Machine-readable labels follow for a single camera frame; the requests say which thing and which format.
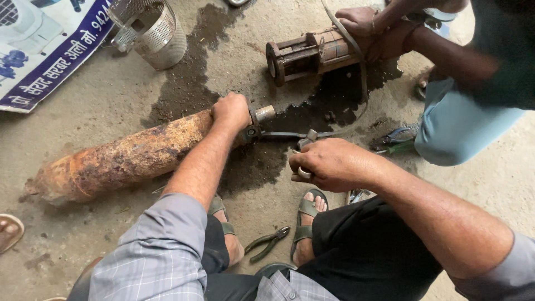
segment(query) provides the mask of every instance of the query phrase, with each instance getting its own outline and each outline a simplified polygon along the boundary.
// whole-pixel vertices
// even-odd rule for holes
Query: black trousers
[[[259,278],[219,274],[229,259],[218,223],[209,217],[201,261],[209,274],[205,296],[208,301],[254,300]],[[312,233],[316,258],[297,271],[340,300],[416,301],[442,271],[418,236],[378,197],[319,213]]]

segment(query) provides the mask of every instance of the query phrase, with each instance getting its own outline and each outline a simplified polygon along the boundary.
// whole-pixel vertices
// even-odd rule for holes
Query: hand
[[[230,92],[220,97],[212,108],[213,124],[223,126],[235,132],[245,129],[253,121],[245,96]]]
[[[366,37],[376,34],[373,28],[373,16],[377,10],[366,7],[341,9],[335,16],[352,36]]]
[[[403,46],[405,39],[413,33],[413,29],[420,23],[411,21],[398,21],[394,23],[375,43],[370,46],[366,54],[366,60],[373,63],[377,60],[399,57],[410,49]]]
[[[344,192],[364,188],[373,191],[393,165],[385,158],[343,139],[320,140],[303,147],[301,154],[289,159],[294,171],[292,181],[306,182],[322,190]],[[314,173],[310,179],[297,174],[299,167]]]

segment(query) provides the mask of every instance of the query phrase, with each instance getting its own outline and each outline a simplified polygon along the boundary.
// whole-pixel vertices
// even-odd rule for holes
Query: green sandal
[[[216,194],[216,196],[212,199],[212,203],[210,203],[210,208],[208,208],[208,214],[213,215],[214,213],[223,210],[223,213],[225,213],[225,217],[228,221],[228,215],[227,215],[227,209],[225,208],[225,205],[223,205],[223,201],[221,200],[221,197]],[[234,226],[232,226],[229,222],[221,222],[221,226],[223,226],[223,233],[225,235],[227,234],[233,234],[236,235],[236,232],[234,231]]]
[[[322,199],[325,200],[325,204],[327,204],[327,210],[329,210],[329,203],[327,202],[327,197],[323,192],[321,192],[318,189],[312,188],[308,189],[305,193],[311,192],[314,195],[314,200],[319,195]],[[319,211],[314,207],[316,205],[315,201],[309,201],[304,198],[301,200],[301,203],[299,203],[299,210],[297,211],[297,228],[295,229],[295,236],[294,241],[292,243],[292,250],[290,251],[290,259],[293,261],[294,259],[294,253],[297,246],[297,243],[305,238],[312,238],[312,226],[311,225],[301,225],[301,213],[308,214],[312,217],[316,217],[316,215],[319,213]]]

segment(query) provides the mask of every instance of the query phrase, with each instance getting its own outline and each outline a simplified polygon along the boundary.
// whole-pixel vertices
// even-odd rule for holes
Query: light blue trousers
[[[432,164],[458,165],[491,144],[523,114],[521,109],[479,106],[471,95],[457,89],[452,78],[430,82],[415,148]]]

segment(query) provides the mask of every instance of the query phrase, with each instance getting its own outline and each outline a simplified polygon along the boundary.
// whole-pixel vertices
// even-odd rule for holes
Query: perforated metal strainer
[[[112,40],[120,51],[134,48],[156,70],[184,56],[186,35],[165,0],[115,0],[109,15],[120,28]]]

